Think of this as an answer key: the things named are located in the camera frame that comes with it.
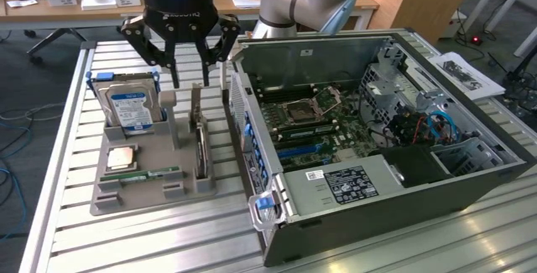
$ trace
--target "blue network cable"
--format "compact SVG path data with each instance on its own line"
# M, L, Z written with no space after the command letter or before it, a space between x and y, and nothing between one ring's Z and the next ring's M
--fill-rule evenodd
M21 127L21 126L12 126L12 125L7 125L4 123L0 123L0 126L5 127L5 128L12 128L12 129L19 129L19 130L24 130L25 133L28 133L28 138L27 141L24 142L24 144L15 149L8 155L4 155L3 157L0 157L0 159L5 159L8 157L11 157L12 155L15 155L24 147L27 147L27 145L31 143L32 140L32 131L29 130L29 128L27 127ZM23 228L24 223L27 222L27 204L24 202L24 196L23 196L23 191L20 189L20 185L19 185L19 180L17 177L15 176L15 174L12 174L9 172L8 169L3 169L0 168L0 171L7 175L7 178L11 177L11 182L12 185L15 186L15 190L17 192L19 198L20 198L20 203L21 203L21 207L23 207L23 217L20 219L20 222L17 224L17 226L15 227L13 231L11 231L8 234L5 234L1 238L0 238L0 243L4 242L8 237L13 234L17 233L19 230Z
M455 125L452 117L447 113L444 113L443 111L433 111L431 113L431 115L428 116L428 125L429 125L431 133L433 134L433 136L437 137L437 138L441 137L440 133L436 131L436 129L433 127L433 119L432 119L433 116L443 116L445 118L445 120L451 124L451 128L455 130L455 139L456 139L456 142L459 142L457 126Z
M23 207L23 217L21 217L21 219L20 219L20 222L19 222L17 226L15 227L13 231L11 231L8 234L4 235L3 238L0 238L0 243L1 243L4 240L8 239L8 237L9 237L13 233L19 232L19 230L23 228L24 222L27 222L27 204L25 204L25 202L24 202L23 192L21 192L21 190L20 190L17 178L15 177L15 175L13 175L7 169L0 168L0 171L1 171L4 174L7 174L8 177L11 177L12 183L13 183L13 185L15 185L15 189L16 189L17 194L19 194L21 207Z
M12 125L7 125L7 124L4 124L4 123L0 123L0 126L3 126L3 127L5 127L5 128L13 128L13 129L16 129L16 130L24 130L24 131L28 133L28 138L27 138L27 141L24 142L24 144L23 144L17 149L15 149L8 155L4 155L4 156L0 157L1 159L5 159L5 158L11 157L12 155L15 155L17 152L20 152L20 150L21 150L24 147L27 147L27 145L31 143L31 140L32 140L32 131L31 131L31 129L27 128L27 127L23 127L23 126L12 126Z

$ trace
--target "green circuit board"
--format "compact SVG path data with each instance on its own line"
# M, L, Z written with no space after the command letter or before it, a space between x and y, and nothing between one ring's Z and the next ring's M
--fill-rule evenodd
M260 103L279 156L292 154L280 157L284 171L368 157L379 149L357 117L352 94L344 91L333 96L325 88L320 90L315 101L309 98ZM312 146L315 152L293 155L296 149L305 147L311 151Z

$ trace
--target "gray floor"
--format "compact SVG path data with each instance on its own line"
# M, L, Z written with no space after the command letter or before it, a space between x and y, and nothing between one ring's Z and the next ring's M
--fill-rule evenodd
M465 0L461 5L461 11L465 14L469 14L477 1ZM481 31L483 21L488 18L492 8L493 4L480 16L475 27L468 30L469 35ZM521 60L512 53L536 25L536 14L514 7L494 31L497 41L492 42L485 38L485 43L480 50L485 53L493 53L501 62L517 64ZM80 32L91 40L123 40L121 35L112 27L97 30L85 29L80 30ZM48 33L51 31L37 31L40 38ZM41 67L36 67L28 62L25 55L25 51L36 41L37 39L27 38L21 31L13 31L9 39L0 43L0 62L3 64L0 69L0 111L15 108L33 108L47 103L59 103L67 97L80 43L69 35L61 37L39 53L45 64ZM437 48L443 52L459 52L467 60L479 56L476 51L457 45L452 40L440 41ZM504 72L501 68L488 65L488 57L473 62L473 65L496 81L501 81ZM536 68L537 60L532 62L532 70L536 70ZM59 110L55 109L44 114L56 114ZM60 120L35 122L31 144L7 160L9 169L17 174L28 206L28 219L23 229L19 231L20 233L29 231L59 122ZM0 128L0 147L17 136L17 132ZM1 186L0 198L4 197L5 192L7 187ZM20 201L13 196L0 207L0 234L12 230L20 219L20 214ZM21 236L0 242L0 273L17 271L27 241L24 235Z

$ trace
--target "wooden desk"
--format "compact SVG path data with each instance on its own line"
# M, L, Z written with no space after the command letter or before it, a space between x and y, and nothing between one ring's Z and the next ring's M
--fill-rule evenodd
M144 10L143 6L133 6L83 11L80 5L51 7L47 0L37 0L39 3L32 6L11 8L5 1L13 0L0 1L0 30L115 26L121 24L125 16L140 14ZM215 6L220 14L236 14L243 20L256 20L259 17L259 8L239 9L235 7L232 0L215 0ZM379 4L373 0L357 0L355 13L363 13L367 16L368 12L372 13L377 8Z

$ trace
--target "white sticker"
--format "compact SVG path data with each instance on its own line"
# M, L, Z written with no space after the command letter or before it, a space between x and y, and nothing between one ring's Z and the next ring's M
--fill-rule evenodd
M31 4L37 4L36 0L29 1L7 1L8 6L12 8L29 6Z
M324 133L325 131L329 131L333 129L332 125L324 126L324 127L317 127L316 128L316 133Z
M316 171L308 171L305 173L305 177L308 178L309 181L323 179L325 177L325 174L321 170Z
M312 56L313 55L313 50L301 50L300 51L300 56Z
M153 124L151 111L144 106L145 101L143 92L112 95L119 122L129 130L143 130Z
M128 6L129 4L132 4L132 0L117 0L117 1L121 6Z
M289 137L295 138L296 136L301 137L301 136L309 136L309 135L313 135L313 131L305 131L303 133L293 133Z
M120 179L119 181L121 183L132 183L132 182L139 182L139 181L144 181L147 179L147 177L144 177L143 175L139 177L127 177L125 179Z

